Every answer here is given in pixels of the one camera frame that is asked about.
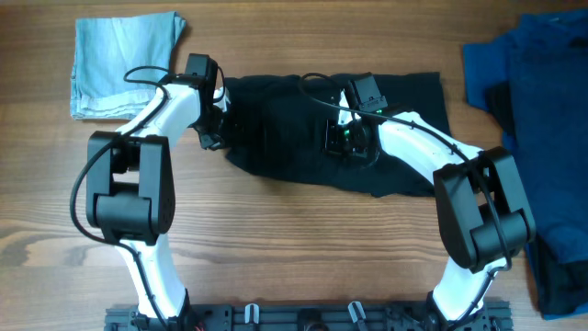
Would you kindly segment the black shorts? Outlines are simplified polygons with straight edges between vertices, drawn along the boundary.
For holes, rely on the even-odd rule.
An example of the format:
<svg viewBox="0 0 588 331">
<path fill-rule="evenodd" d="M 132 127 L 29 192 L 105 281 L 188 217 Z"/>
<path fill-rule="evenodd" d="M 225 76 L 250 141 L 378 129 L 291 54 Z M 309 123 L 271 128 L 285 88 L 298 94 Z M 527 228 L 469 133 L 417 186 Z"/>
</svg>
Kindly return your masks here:
<svg viewBox="0 0 588 331">
<path fill-rule="evenodd" d="M 252 175 L 374 197 L 433 195 L 432 184 L 396 157 L 381 153 L 354 160 L 323 150 L 327 121 L 337 112 L 316 101 L 338 98 L 339 87 L 352 77 L 310 80 L 304 90 L 296 75 L 227 79 L 232 116 L 227 160 Z"/>
</svg>

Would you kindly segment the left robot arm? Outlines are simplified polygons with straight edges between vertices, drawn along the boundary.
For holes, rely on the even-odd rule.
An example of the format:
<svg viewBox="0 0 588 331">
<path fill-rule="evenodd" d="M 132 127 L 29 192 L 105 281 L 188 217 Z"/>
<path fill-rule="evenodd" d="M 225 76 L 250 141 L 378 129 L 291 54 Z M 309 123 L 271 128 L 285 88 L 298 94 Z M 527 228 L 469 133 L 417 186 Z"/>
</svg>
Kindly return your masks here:
<svg viewBox="0 0 588 331">
<path fill-rule="evenodd" d="M 182 74 L 165 72 L 147 106 L 116 131 L 97 131 L 77 178 L 86 184 L 86 219 L 114 246 L 129 269 L 139 302 L 111 308 L 106 330 L 200 330 L 186 287 L 176 273 L 168 231 L 175 216 L 171 151 L 185 130 L 205 150 L 219 150 L 230 107 L 224 79 L 208 55 L 192 53 Z"/>
</svg>

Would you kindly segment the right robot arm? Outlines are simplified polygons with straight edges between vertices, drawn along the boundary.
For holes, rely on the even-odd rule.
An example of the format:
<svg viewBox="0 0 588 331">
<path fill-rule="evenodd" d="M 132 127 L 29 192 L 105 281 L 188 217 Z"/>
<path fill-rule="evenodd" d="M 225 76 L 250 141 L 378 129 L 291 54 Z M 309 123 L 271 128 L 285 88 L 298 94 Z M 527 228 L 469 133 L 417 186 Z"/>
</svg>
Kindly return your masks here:
<svg viewBox="0 0 588 331">
<path fill-rule="evenodd" d="M 412 110 L 388 104 L 366 73 L 337 87 L 328 152 L 394 156 L 434 188 L 438 227 L 449 255 L 442 279 L 422 303 L 393 303 L 386 325 L 417 330 L 508 330 L 507 302 L 486 301 L 499 273 L 536 237 L 514 157 L 504 148 L 461 143 Z"/>
</svg>

